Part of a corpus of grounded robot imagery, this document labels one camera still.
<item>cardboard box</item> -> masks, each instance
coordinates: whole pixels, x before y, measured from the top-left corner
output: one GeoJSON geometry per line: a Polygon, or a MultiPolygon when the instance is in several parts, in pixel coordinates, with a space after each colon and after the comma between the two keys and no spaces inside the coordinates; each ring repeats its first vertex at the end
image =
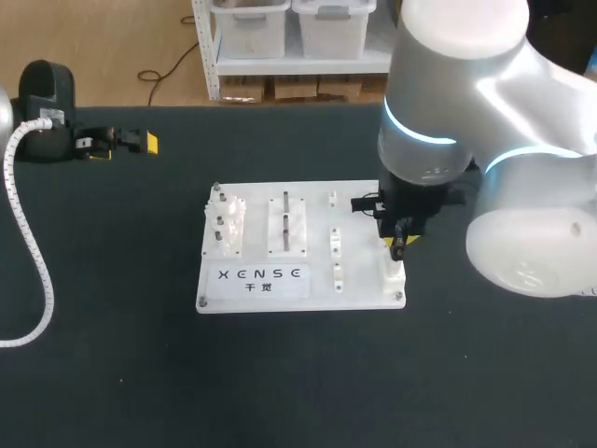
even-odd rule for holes
{"type": "Polygon", "coordinates": [[[330,75],[319,78],[317,92],[324,95],[354,99],[361,94],[363,77],[357,75],[330,75]]]}
{"type": "Polygon", "coordinates": [[[227,103],[261,103],[265,91],[264,77],[224,77],[220,100],[227,103]]]}
{"type": "Polygon", "coordinates": [[[351,103],[378,104],[385,95],[387,75],[366,75],[363,77],[363,87],[358,97],[349,99],[351,103]]]}
{"type": "Polygon", "coordinates": [[[275,99],[313,98],[317,96],[317,76],[298,75],[275,77],[275,99]]]}

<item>floor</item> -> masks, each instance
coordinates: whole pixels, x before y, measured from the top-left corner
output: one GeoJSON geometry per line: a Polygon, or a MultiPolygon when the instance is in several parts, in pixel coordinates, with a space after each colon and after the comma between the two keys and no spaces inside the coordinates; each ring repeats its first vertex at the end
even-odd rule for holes
{"type": "MultiPolygon", "coordinates": [[[[63,63],[75,75],[77,105],[146,105],[153,84],[194,43],[189,0],[5,1],[0,8],[0,85],[17,94],[24,66],[63,63]]],[[[153,105],[208,105],[201,55],[194,49],[157,90],[153,105]]]]}

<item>power cord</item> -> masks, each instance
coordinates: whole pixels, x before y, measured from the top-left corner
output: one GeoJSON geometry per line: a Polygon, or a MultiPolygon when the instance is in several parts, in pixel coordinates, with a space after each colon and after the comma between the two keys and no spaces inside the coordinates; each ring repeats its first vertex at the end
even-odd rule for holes
{"type": "Polygon", "coordinates": [[[51,278],[49,278],[46,262],[41,255],[41,251],[39,250],[34,235],[31,232],[27,218],[22,211],[19,193],[17,192],[17,185],[15,183],[14,171],[15,153],[17,152],[17,147],[19,146],[22,138],[27,133],[51,129],[54,126],[60,127],[61,124],[58,121],[52,121],[51,119],[35,119],[32,121],[24,121],[10,136],[10,139],[7,143],[7,149],[4,153],[4,185],[7,189],[8,202],[10,203],[12,213],[17,220],[17,225],[19,226],[21,235],[25,240],[25,244],[29,249],[31,258],[35,263],[37,272],[39,273],[41,284],[44,287],[44,298],[46,304],[44,306],[44,314],[42,314],[41,320],[37,324],[37,327],[35,327],[29,334],[20,338],[8,341],[0,341],[0,348],[19,347],[37,339],[37,337],[43,333],[48,326],[54,312],[54,288],[52,286],[51,278]]]}
{"type": "MultiPolygon", "coordinates": [[[[194,25],[195,18],[193,16],[185,16],[180,20],[180,22],[183,25],[194,25]]],[[[172,73],[174,73],[174,71],[178,68],[178,65],[180,65],[180,63],[182,61],[184,61],[184,59],[188,56],[188,54],[198,46],[199,46],[199,42],[193,44],[193,46],[190,49],[185,51],[185,53],[178,59],[178,61],[176,61],[176,63],[174,64],[174,67],[172,67],[170,69],[170,71],[168,73],[166,73],[166,75],[164,75],[164,76],[162,76],[159,72],[157,72],[155,70],[142,70],[139,73],[137,73],[137,79],[139,79],[140,81],[155,83],[155,85],[153,86],[153,89],[151,89],[151,92],[149,93],[149,99],[147,100],[147,105],[151,105],[151,102],[153,101],[153,95],[156,92],[156,90],[158,89],[158,87],[160,86],[161,82],[164,79],[166,79],[167,77],[169,77],[172,73]]]]}

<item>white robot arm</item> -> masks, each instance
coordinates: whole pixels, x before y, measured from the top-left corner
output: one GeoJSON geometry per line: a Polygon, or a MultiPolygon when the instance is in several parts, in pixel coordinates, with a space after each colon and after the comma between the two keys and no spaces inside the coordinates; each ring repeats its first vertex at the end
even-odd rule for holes
{"type": "Polygon", "coordinates": [[[526,0],[404,1],[381,195],[386,209],[405,186],[424,196],[474,158],[472,264],[505,289],[561,297],[597,286],[597,84],[533,49],[528,20],[526,0]]]}

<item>black mat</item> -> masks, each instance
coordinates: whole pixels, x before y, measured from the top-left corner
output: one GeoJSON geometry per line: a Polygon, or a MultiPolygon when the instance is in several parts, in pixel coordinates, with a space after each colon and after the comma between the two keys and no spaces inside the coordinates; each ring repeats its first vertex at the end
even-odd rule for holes
{"type": "MultiPolygon", "coordinates": [[[[90,109],[157,158],[17,167],[56,314],[0,351],[0,446],[597,446],[597,301],[507,294],[465,254],[470,208],[409,252],[404,311],[195,312],[214,181],[374,178],[377,107],[90,109]]],[[[0,206],[0,334],[41,287],[0,206]]]]}

